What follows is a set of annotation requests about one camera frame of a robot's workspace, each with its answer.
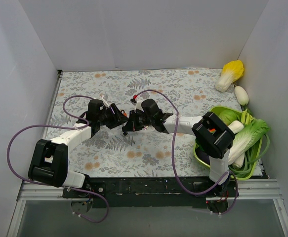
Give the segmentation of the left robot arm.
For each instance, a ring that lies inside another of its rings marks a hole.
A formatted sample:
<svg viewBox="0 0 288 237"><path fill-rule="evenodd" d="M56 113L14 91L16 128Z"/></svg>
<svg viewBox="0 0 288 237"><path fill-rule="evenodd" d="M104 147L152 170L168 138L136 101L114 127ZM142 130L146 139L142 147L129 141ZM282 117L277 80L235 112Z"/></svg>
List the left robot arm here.
<svg viewBox="0 0 288 237"><path fill-rule="evenodd" d="M114 103L108 105L103 99L91 99L86 113L72 129L51 140L41 139L36 143L29 178L54 187L74 187L79 197L88 196L91 186L85 181L86 175L69 169L71 150L92 138L101 126L112 129L127 120L127 116Z"/></svg>

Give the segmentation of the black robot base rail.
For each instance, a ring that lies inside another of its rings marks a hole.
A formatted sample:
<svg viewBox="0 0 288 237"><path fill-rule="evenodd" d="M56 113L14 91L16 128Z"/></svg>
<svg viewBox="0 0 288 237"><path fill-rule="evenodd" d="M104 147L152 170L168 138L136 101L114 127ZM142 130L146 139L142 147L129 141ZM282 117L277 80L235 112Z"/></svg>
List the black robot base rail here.
<svg viewBox="0 0 288 237"><path fill-rule="evenodd" d="M178 184L174 177L133 177L133 178L89 178L84 189L99 194L90 195L74 190L63 191L63 198L75 200L87 199L94 208L105 208L105 198L110 207L192 207L207 208L206 200L219 200L219 205L226 207L229 198L238 194L234 180L225 188L215 187L210 192L193 196L184 191L203 192L213 182L207 177L182 177Z"/></svg>

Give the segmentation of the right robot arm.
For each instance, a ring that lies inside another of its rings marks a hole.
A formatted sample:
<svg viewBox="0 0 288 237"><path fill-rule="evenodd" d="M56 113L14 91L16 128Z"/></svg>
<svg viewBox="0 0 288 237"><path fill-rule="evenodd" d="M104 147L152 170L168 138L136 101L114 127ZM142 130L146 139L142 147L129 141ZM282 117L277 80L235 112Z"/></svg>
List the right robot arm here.
<svg viewBox="0 0 288 237"><path fill-rule="evenodd" d="M123 133L137 132L145 126L152 126L160 133L173 134L171 159L175 178L181 188L194 196L201 196L211 192L214 196L223 195L227 191L230 179L228 155L235 138L233 131L213 112L203 116L181 117L175 114L164 113L153 99L140 103L141 109L129 112L128 121L122 127ZM192 192L181 183L174 161L174 145L177 133L194 135L197 144L208 155L210 161L209 188L202 192Z"/></svg>

